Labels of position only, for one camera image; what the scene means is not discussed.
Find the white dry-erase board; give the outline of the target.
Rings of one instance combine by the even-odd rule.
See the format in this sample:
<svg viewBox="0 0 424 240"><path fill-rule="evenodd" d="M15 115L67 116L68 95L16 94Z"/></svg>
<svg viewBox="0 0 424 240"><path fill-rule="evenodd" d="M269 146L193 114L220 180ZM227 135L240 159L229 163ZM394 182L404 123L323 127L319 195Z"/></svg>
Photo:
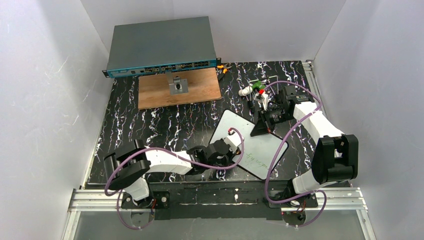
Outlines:
<svg viewBox="0 0 424 240"><path fill-rule="evenodd" d="M244 139L244 154L238 166L251 175L265 180L272 159L283 139L271 133L251 137L250 133L254 125L253 122L236 112L226 109L223 111L209 142L213 143L227 136L228 129L231 127L239 130Z"/></svg>

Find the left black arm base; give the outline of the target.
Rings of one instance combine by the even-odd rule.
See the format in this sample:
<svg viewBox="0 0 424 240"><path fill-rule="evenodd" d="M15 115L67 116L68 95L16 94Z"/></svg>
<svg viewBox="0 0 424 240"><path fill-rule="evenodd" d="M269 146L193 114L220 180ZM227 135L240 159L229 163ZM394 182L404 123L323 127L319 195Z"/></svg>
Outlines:
<svg viewBox="0 0 424 240"><path fill-rule="evenodd" d="M151 191L148 197L141 200L134 200L130 194L124 192L120 207L122 209L167 209L170 200L170 193L167 191Z"/></svg>

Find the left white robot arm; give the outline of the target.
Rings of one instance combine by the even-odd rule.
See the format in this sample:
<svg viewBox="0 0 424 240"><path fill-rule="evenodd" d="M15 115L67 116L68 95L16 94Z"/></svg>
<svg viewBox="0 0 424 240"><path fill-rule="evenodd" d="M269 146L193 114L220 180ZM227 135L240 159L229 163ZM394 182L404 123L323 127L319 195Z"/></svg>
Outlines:
<svg viewBox="0 0 424 240"><path fill-rule="evenodd" d="M149 184L143 178L147 173L201 175L209 169L227 170L240 163L243 154L244 139L235 135L178 152L145 147L141 139L134 140L104 157L104 193L110 197L124 190L133 200L141 201L150 196Z"/></svg>

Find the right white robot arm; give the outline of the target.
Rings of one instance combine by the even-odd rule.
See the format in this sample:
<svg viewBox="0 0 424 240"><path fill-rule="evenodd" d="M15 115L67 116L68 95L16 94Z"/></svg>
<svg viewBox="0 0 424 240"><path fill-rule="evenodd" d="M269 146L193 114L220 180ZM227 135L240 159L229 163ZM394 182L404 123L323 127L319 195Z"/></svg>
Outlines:
<svg viewBox="0 0 424 240"><path fill-rule="evenodd" d="M344 134L324 116L309 94L298 94L293 85L283 87L275 97L273 110L261 110L251 137L270 134L276 124L302 120L301 125L315 142L311 168L292 178L285 189L289 197L317 190L358 175L359 140Z"/></svg>

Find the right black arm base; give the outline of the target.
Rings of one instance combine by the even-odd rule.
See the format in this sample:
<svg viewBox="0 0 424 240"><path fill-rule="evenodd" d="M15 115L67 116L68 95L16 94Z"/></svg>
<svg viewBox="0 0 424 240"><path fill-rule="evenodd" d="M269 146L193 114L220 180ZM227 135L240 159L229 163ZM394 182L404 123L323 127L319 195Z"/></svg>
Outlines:
<svg viewBox="0 0 424 240"><path fill-rule="evenodd" d="M306 191L302 193L296 193L292 179L287 181L287 185L282 192L278 192L273 196L269 196L267 186L265 187L264 192L265 192L267 202L269 203L270 206L274 205L274 206L280 207L282 205L287 205L289 207L294 208L295 205L292 205L291 202L292 201L299 202L299 205L296 205L297 209L295 211L283 213L283 217L285 217L284 221L286 222L286 226L294 227L296 229L300 227L305 227L313 223L317 218L320 217L320 215L324 211L324 208L327 204L327 195L322 190L312 190L312 191ZM317 215L312 220L306 222L306 213L305 213L306 200L311 199L313 194L315 194L316 192L323 193L324 203L320 211L317 213Z"/></svg>

